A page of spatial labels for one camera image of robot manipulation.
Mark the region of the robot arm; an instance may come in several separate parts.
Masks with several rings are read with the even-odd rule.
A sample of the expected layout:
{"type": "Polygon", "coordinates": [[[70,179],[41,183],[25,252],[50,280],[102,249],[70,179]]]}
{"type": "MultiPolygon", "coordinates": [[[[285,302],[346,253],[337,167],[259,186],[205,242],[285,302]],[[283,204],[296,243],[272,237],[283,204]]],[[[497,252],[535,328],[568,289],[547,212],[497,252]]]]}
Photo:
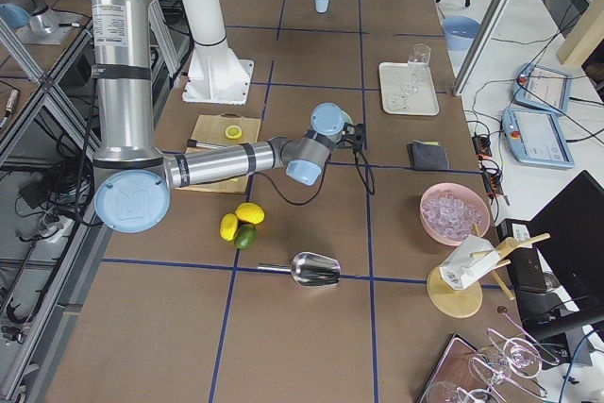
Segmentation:
{"type": "MultiPolygon", "coordinates": [[[[156,0],[91,0],[101,144],[92,158],[94,207],[108,227],[136,233],[154,227],[170,205],[170,191],[258,171],[284,168],[313,184],[341,141],[348,115],[318,105],[299,140],[277,137],[207,152],[166,155],[154,143],[150,9],[156,0]]],[[[227,43],[220,0],[181,0],[193,38],[184,98],[188,102],[241,105],[253,64],[227,43]]]]}

